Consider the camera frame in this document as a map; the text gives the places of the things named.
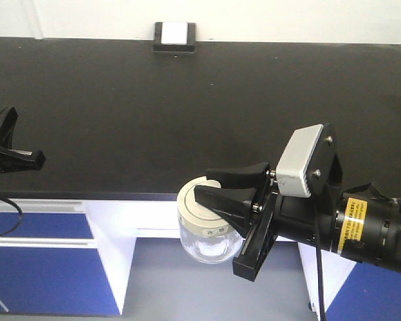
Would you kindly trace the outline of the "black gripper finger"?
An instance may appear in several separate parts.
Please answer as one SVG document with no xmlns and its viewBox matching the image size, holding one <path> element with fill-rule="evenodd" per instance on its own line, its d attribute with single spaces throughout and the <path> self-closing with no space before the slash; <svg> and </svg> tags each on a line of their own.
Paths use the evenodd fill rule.
<svg viewBox="0 0 401 321">
<path fill-rule="evenodd" d="M 18 113 L 14 107 L 0 111 L 0 146 L 12 147 L 13 131 L 17 122 Z"/>
<path fill-rule="evenodd" d="M 195 201 L 215 212 L 246 239 L 255 220 L 253 206 L 257 204 L 257 190 L 222 189 L 204 185 L 194 188 Z"/>
<path fill-rule="evenodd" d="M 269 163 L 257 163 L 247 167 L 207 169 L 206 178 L 217 181 L 220 189 L 262 189 L 269 187 L 271 177 Z"/>
<path fill-rule="evenodd" d="M 9 150 L 0 146 L 0 174 L 19 171 L 39 171 L 46 157 L 42 150 L 33 152 Z"/>
</svg>

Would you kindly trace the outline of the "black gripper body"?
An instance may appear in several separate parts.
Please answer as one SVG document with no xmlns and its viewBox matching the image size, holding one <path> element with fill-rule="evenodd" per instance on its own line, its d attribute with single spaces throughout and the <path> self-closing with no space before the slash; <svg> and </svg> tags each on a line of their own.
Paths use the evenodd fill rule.
<svg viewBox="0 0 401 321">
<path fill-rule="evenodd" d="M 236 276 L 255 281 L 277 237 L 331 249 L 342 197 L 342 167 L 336 149 L 336 130 L 325 123 L 307 167 L 309 198 L 283 196 L 275 177 L 275 184 L 266 194 L 260 222 L 249 232 L 233 260 Z"/>
</svg>

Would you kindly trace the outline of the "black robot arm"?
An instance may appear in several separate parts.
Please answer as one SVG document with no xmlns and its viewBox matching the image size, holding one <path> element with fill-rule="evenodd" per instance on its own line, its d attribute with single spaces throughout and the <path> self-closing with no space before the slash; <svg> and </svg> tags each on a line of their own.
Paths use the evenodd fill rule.
<svg viewBox="0 0 401 321">
<path fill-rule="evenodd" d="M 373 184 L 342 189 L 330 124 L 295 130 L 275 168 L 209 169 L 207 179 L 218 186 L 196 186 L 195 201 L 244 240 L 236 276 L 254 281 L 278 237 L 401 273 L 401 200 Z"/>
</svg>

